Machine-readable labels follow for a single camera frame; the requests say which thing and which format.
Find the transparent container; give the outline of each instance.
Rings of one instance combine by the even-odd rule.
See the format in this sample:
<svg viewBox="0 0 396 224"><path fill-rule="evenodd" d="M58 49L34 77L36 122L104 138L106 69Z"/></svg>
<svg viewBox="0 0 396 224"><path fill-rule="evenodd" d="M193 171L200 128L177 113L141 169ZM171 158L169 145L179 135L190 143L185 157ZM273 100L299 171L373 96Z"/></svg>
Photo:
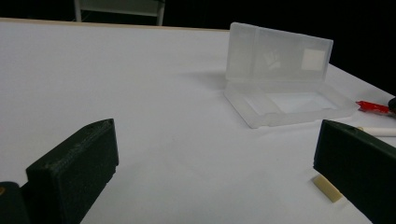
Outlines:
<svg viewBox="0 0 396 224"><path fill-rule="evenodd" d="M251 128L351 116L324 80L332 40L233 22L225 96Z"/></svg>

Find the small wooden piece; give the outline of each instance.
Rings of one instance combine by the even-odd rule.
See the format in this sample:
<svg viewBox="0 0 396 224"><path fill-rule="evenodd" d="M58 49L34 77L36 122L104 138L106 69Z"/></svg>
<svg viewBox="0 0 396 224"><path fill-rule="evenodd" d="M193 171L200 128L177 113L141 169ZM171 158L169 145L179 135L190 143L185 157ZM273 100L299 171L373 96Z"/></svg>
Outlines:
<svg viewBox="0 0 396 224"><path fill-rule="evenodd" d="M332 203L337 202L343 197L343 194L323 175L318 175L313 180L314 184L320 189Z"/></svg>

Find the white table surface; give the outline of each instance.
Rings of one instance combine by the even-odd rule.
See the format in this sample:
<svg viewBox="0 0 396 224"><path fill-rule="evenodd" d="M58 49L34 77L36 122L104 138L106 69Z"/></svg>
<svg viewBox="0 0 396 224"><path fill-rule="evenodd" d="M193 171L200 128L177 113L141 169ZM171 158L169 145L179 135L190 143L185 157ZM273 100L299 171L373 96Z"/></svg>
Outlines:
<svg viewBox="0 0 396 224"><path fill-rule="evenodd" d="M120 165L82 223L371 223L311 181L321 120L250 129L227 101L228 34L2 19L0 181L23 185L31 163L113 118ZM326 82L354 101L393 97L332 65Z"/></svg>

